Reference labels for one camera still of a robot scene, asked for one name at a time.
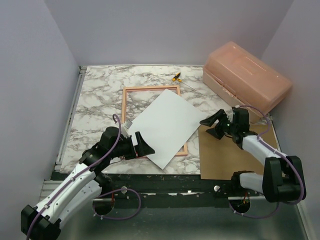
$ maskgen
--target cardboard sheet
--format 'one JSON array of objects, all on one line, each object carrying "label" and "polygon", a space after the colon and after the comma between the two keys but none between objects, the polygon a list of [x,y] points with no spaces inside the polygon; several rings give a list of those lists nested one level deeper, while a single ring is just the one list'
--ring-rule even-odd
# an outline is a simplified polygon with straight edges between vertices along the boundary
[{"label": "cardboard sheet", "polygon": [[206,117],[206,113],[166,89],[132,121],[129,131],[131,135],[140,131],[155,150],[147,157],[164,169]]},{"label": "cardboard sheet", "polygon": [[[250,130],[262,133],[267,130],[266,125],[251,125]],[[201,125],[199,132],[200,174],[201,179],[230,180],[234,172],[254,171],[264,173],[264,166],[250,153],[240,149],[231,138],[214,138],[206,132],[207,126]],[[262,136],[272,147],[277,148],[273,129]]]}]

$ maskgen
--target brown cardboard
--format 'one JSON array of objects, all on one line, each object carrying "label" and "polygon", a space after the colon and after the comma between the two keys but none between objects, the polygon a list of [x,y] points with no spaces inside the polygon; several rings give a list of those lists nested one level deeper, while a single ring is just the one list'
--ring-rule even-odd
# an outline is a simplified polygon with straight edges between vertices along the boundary
[{"label": "brown cardboard", "polygon": [[[221,140],[216,139],[206,132],[209,128],[201,125],[198,129],[201,179],[230,180],[237,171],[264,174],[264,166],[256,158],[240,149],[231,138],[224,136]],[[250,130],[258,134],[267,128],[266,125],[250,126]],[[272,147],[277,148],[273,128],[262,138]]]}]

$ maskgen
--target white paper sheet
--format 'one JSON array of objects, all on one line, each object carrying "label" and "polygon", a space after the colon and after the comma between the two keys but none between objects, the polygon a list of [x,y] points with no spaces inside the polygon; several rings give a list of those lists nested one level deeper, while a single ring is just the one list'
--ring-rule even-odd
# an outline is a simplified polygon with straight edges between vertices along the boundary
[{"label": "white paper sheet", "polygon": [[164,169],[206,117],[207,114],[166,89],[133,120],[129,132],[132,136],[141,133],[155,150],[155,154],[147,157]]}]

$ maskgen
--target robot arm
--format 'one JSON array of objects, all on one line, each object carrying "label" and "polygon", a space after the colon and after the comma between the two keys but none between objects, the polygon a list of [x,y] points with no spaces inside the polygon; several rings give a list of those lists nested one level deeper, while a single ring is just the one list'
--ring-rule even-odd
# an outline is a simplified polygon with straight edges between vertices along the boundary
[{"label": "robot arm", "polygon": [[27,205],[22,210],[21,231],[27,237],[56,240],[61,228],[76,211],[102,192],[111,191],[110,181],[101,171],[113,158],[130,160],[155,153],[140,132],[135,133],[137,145],[134,146],[132,136],[127,133],[129,127],[128,123],[121,131],[117,127],[107,127],[100,141],[82,154],[79,163],[53,193],[35,207]]},{"label": "robot arm", "polygon": [[[301,199],[305,199],[306,186],[301,160],[297,156],[287,156],[277,151],[262,138],[258,138],[257,133],[250,131],[247,109],[233,107],[232,110],[232,116],[227,116],[225,111],[220,109],[200,124],[211,127],[218,121],[206,132],[219,140],[229,135],[240,149],[249,152],[264,166],[263,175],[245,169],[235,172],[231,178],[234,186],[257,191],[271,203],[297,201],[301,194]],[[291,163],[297,174],[286,160]]]}]

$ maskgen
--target box lid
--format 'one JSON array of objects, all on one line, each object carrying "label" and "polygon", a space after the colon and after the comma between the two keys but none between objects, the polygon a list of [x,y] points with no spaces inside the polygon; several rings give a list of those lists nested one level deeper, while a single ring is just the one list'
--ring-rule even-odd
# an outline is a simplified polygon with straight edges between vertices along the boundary
[{"label": "box lid", "polygon": [[239,100],[264,113],[292,86],[290,80],[232,41],[212,52],[203,70]]}]

